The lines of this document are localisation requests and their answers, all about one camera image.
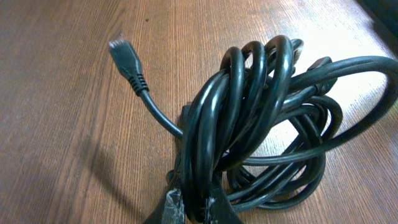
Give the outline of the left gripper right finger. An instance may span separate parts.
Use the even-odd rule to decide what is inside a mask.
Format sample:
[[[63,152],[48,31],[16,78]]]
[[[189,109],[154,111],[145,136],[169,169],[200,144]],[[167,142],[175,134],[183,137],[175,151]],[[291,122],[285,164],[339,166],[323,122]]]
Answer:
[[[204,212],[205,224],[243,224],[234,212],[217,175],[213,176]]]

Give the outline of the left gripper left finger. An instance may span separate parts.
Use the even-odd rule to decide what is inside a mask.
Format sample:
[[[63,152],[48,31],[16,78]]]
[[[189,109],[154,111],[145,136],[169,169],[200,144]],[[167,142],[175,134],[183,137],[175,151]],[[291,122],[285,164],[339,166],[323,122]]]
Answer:
[[[168,184],[162,199],[144,224],[184,224],[185,206],[183,204],[180,179],[177,174]]]

